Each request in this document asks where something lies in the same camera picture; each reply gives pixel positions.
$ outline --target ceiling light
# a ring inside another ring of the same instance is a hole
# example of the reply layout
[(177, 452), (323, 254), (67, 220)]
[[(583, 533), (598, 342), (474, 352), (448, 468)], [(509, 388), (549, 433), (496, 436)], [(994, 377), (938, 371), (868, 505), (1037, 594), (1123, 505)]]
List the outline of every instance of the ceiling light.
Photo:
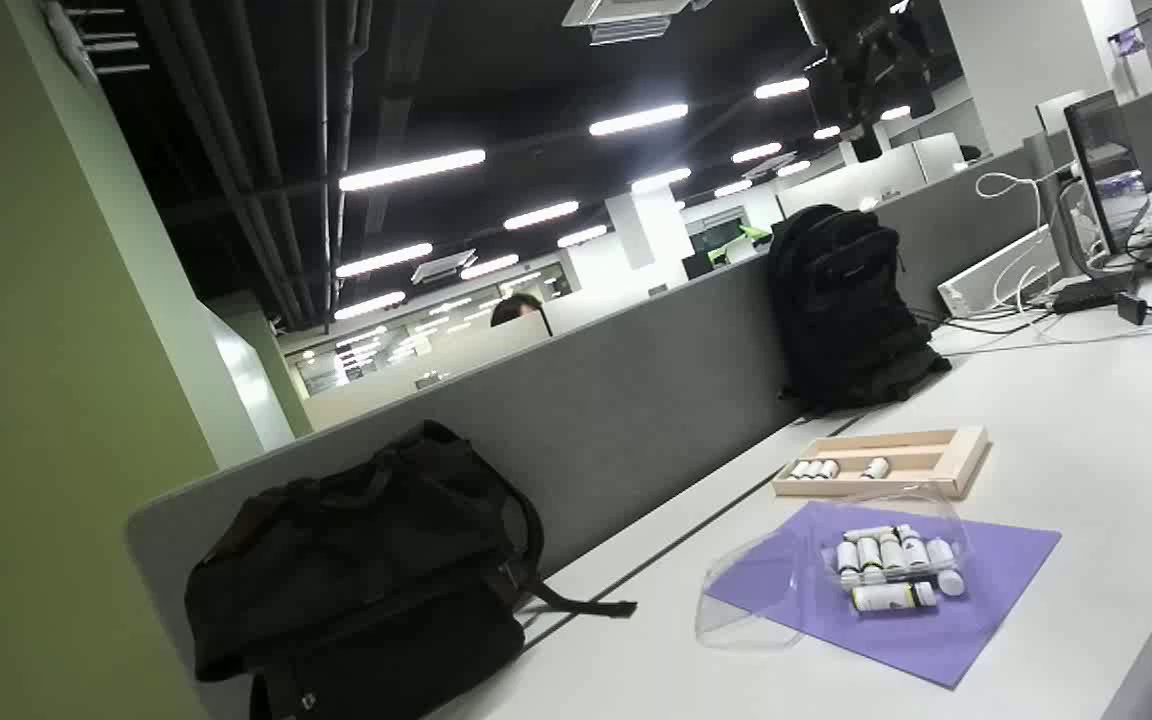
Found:
[(428, 317), (452, 317), (452, 312), (459, 312), (459, 309), (470, 309), (470, 304), (474, 304), (474, 295), (459, 295), (459, 299), (452, 299), (452, 304), (431, 309)]
[(375, 330), (367, 330), (367, 333), (361, 333), (361, 336), (340, 342), (335, 349), (365, 349), (365, 345), (375, 345), (383, 333), (389, 333), (389, 330), (375, 325)]
[(589, 138), (639, 133), (639, 127), (651, 127), (651, 126), (675, 126), (685, 118), (687, 118), (687, 106), (661, 106), (661, 110), (598, 119), (598, 126), (589, 126)]
[(778, 178), (801, 178), (808, 169), (811, 169), (808, 161), (797, 161), (797, 165), (781, 165)]
[(367, 273), (381, 273), (381, 267), (416, 264), (426, 258), (431, 258), (431, 246), (408, 246), (408, 249), (396, 249), (396, 254), (381, 254), (381, 258), (365, 258), (365, 259), (340, 264), (335, 276), (367, 276)]
[(737, 193), (747, 193), (747, 187), (753, 187), (753, 181), (737, 181), (737, 183), (715, 187), (713, 200), (737, 195)]
[(459, 281), (481, 281), (481, 276), (518, 267), (518, 264), (519, 264), (519, 258), (496, 258), (496, 259), (483, 259), (483, 264), (466, 267)]
[(756, 147), (737, 151), (734, 165), (753, 165), (753, 161), (763, 161), (763, 156), (778, 156), (778, 151), (781, 151), (781, 143), (756, 143)]
[(589, 242), (599, 242), (599, 237), (610, 237), (610, 225), (591, 225), (591, 228), (568, 233), (568, 237), (562, 237), (562, 249), (577, 249), (577, 246), (589, 246)]
[(519, 233), (519, 228), (534, 228), (534, 225), (553, 225), (562, 218), (577, 218), (582, 205), (577, 200), (564, 200), (564, 205), (549, 205), (549, 210), (536, 210), (536, 212), (523, 212), (523, 218), (511, 218), (506, 220), (509, 233)]
[(771, 81), (771, 85), (759, 85), (753, 95), (756, 100), (778, 100), (778, 95), (797, 95), (797, 92), (808, 92), (808, 76), (787, 76), (787, 81)]
[(389, 165), (389, 169), (340, 178), (340, 193), (367, 193), (367, 187), (408, 183), (408, 181), (420, 181), (420, 178), (443, 178), (443, 172), (477, 169), (483, 161), (490, 161), (490, 151), (470, 147), (470, 151), (452, 151), (452, 156)]
[(835, 138), (846, 138), (846, 127), (835, 127), (835, 126), (825, 126), (811, 133), (815, 143), (835, 139)]
[(669, 183), (680, 183), (680, 181), (687, 181), (693, 178), (693, 169), (669, 169), (669, 172), (656, 172), (656, 178), (639, 178), (639, 181), (631, 181), (629, 187), (631, 193), (661, 193), (661, 187), (669, 187)]
[(361, 317), (371, 317), (371, 312), (383, 312), (383, 309), (396, 309), (405, 304), (408, 294), (383, 294), (383, 295), (371, 295), (371, 299), (361, 299), (361, 304), (348, 304), (335, 312), (335, 325), (348, 325), (348, 321), (361, 321)]
[(907, 106), (895, 106), (895, 110), (890, 110), (879, 119), (883, 126), (895, 126), (895, 119), (907, 119), (913, 118), (913, 110)]

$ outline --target ceiling beam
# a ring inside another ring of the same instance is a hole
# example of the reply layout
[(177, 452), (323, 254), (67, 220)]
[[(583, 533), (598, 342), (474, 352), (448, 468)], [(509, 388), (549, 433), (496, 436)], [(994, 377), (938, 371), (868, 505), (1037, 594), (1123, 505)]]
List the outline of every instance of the ceiling beam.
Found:
[[(251, 45), (251, 19), (248, 19), (248, 0), (227, 0), (226, 5), (227, 28), (231, 28), (231, 45), (236, 45), (236, 63), (240, 63), (240, 85), (244, 85), (244, 100), (248, 100), (248, 118), (251, 118), (251, 133), (255, 133), (255, 147), (262, 147), (262, 165), (266, 165), (266, 181), (268, 183), (283, 183), (283, 156), (271, 133), (271, 114), (268, 114), (268, 95), (266, 95), (266, 81), (262, 81), (262, 60), (255, 60), (255, 45)], [(294, 281), (304, 276), (304, 258), (299, 258), (299, 233), (296, 233), (296, 218), (294, 218), (294, 200), (287, 195), (271, 195), (271, 210), (279, 218), (283, 228), (283, 249), (287, 249), (287, 264), (294, 264)]]
[[(416, 85), (426, 74), (426, 53), (437, 19), (437, 0), (402, 0), (389, 26), (389, 53), (381, 74), (381, 118), (371, 165), (402, 156), (405, 133), (412, 126)], [(361, 237), (383, 237), (389, 193), (367, 195), (367, 220)]]
[[(332, 133), (328, 165), (332, 165), (335, 178), (348, 178), (348, 161), (352, 161), (352, 118), (357, 118), (357, 87), (361, 87), (357, 70), (371, 53), (371, 18), (375, 18), (375, 0), (348, 0), (343, 41), (340, 41), (340, 53), (335, 53), (335, 63), (340, 63), (340, 92), (332, 95), (335, 127), (328, 127)], [(328, 264), (328, 273), (335, 273), (340, 254), (343, 254), (343, 193), (340, 193), (340, 183), (332, 183), (328, 228), (332, 228), (332, 264)]]
[(226, 200), (231, 205), (248, 249), (255, 258), (255, 267), (279, 304), (277, 312), (294, 325), (299, 325), (308, 312), (299, 295), (287, 289), (287, 267), (279, 259), (277, 237), (268, 228), (268, 218), (255, 200), (244, 200), (244, 187), (251, 187), (251, 169), (244, 161), (231, 114), (226, 106), (214, 58), (206, 47), (206, 38), (196, 28), (194, 5), (187, 0), (142, 0), (142, 18), (148, 38), (161, 47), (161, 60), (172, 76), (172, 87), (186, 100), (187, 126), (196, 127), (209, 165), (220, 181)]
[[(332, 178), (332, 0), (314, 5), (314, 38), (317, 38), (317, 165), (322, 178)], [(322, 249), (323, 249), (323, 333), (332, 330), (335, 312), (335, 233), (332, 233), (332, 200), (340, 187), (322, 187)]]

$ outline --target white desk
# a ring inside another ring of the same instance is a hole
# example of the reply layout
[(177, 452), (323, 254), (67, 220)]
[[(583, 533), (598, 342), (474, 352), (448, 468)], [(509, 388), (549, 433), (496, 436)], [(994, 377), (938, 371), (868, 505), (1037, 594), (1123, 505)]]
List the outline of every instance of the white desk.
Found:
[[(987, 426), (997, 439), (959, 518), (1065, 533), (957, 691), (820, 639), (770, 652), (705, 647), (693, 628), (705, 572), (801, 509), (756, 493), (617, 594), (639, 599), (639, 616), (572, 621), (437, 720), (1073, 720), (1103, 716), (1112, 706), (1116, 716), (1139, 716), (1116, 691), (1152, 639), (1152, 336), (963, 357), (947, 382), (904, 408), (873, 413), (855, 433), (939, 426)], [(557, 583), (598, 594), (599, 582), (651, 557), (669, 529), (687, 533), (705, 505), (739, 498), (734, 488), (753, 488), (792, 460), (811, 433), (778, 433)]]

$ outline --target small vial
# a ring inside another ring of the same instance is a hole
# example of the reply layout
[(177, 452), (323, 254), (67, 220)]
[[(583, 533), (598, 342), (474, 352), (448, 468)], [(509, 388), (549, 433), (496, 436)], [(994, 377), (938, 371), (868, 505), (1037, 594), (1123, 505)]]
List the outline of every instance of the small vial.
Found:
[(890, 456), (868, 460), (865, 477), (876, 481), (876, 486), (890, 481), (893, 477), (893, 460)]
[(907, 576), (907, 557), (895, 540), (883, 540), (879, 546), (879, 557), (883, 557), (883, 576), (890, 583), (901, 583)]
[(855, 546), (841, 540), (841, 549), (834, 549), (835, 572), (855, 572)]
[(852, 587), (861, 587), (861, 583), (865, 583), (861, 572), (841, 572), (841, 587), (846, 587), (846, 594), (852, 594)]
[(883, 568), (865, 568), (861, 572), (861, 587), (883, 587), (883, 583), (890, 583)]
[(861, 616), (879, 611), (931, 611), (939, 606), (931, 583), (879, 583), (879, 587), (852, 587), (852, 610)]
[(938, 587), (939, 595), (953, 595), (953, 599), (969, 595), (969, 582), (959, 572), (939, 572)]
[(931, 557), (923, 540), (904, 540), (907, 576), (931, 576)]
[(879, 540), (873, 540), (873, 538), (855, 540), (855, 563), (861, 568), (883, 568)]
[(931, 563), (931, 572), (959, 568), (959, 559), (953, 557), (953, 549), (939, 538), (929, 540), (929, 563)]
[(848, 540), (893, 540), (895, 525), (876, 525), (876, 529), (848, 529)]

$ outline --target black backpack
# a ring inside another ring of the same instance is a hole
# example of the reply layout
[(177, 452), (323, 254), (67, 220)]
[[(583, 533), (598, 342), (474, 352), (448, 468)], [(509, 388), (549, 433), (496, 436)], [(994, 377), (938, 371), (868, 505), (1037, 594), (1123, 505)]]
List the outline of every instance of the black backpack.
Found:
[(196, 679), (255, 673), (251, 720), (416, 720), (519, 657), (540, 518), (470, 439), (426, 426), (367, 466), (271, 488), (187, 576)]
[(947, 371), (895, 295), (895, 246), (873, 212), (815, 205), (778, 225), (770, 294), (804, 413), (868, 408)]

